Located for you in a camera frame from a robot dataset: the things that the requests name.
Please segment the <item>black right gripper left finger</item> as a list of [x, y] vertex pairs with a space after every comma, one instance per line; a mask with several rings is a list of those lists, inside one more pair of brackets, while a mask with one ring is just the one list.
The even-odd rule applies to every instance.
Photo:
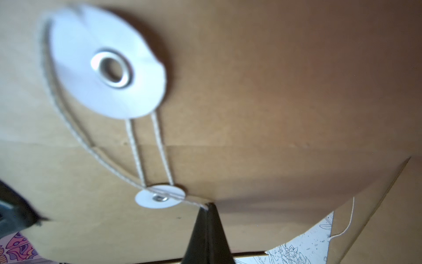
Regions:
[[207, 214], [207, 210], [200, 208], [181, 264], [208, 263]]

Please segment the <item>brown kraft file bag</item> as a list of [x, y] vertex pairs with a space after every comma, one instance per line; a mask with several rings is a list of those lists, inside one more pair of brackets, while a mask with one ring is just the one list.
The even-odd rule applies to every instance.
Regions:
[[[41, 216], [44, 258], [182, 258], [199, 211], [147, 209], [123, 121], [64, 106], [126, 183], [74, 138], [41, 64], [46, 17], [85, 1], [1, 2], [1, 180]], [[91, 1], [126, 20], [166, 66], [158, 119], [176, 185], [214, 202], [233, 253], [289, 242], [336, 212], [340, 262], [422, 155], [421, 1]]]
[[329, 264], [419, 264], [422, 261], [422, 158], [359, 193], [334, 214]]

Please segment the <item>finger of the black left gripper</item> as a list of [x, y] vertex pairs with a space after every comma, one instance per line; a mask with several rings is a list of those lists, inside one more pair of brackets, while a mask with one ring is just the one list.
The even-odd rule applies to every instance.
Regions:
[[1, 181], [1, 238], [48, 219], [39, 215], [16, 191]]

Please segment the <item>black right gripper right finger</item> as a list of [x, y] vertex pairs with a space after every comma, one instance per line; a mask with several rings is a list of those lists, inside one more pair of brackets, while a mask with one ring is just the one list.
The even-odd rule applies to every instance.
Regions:
[[207, 261], [209, 264], [235, 264], [217, 207], [213, 203], [207, 206]]

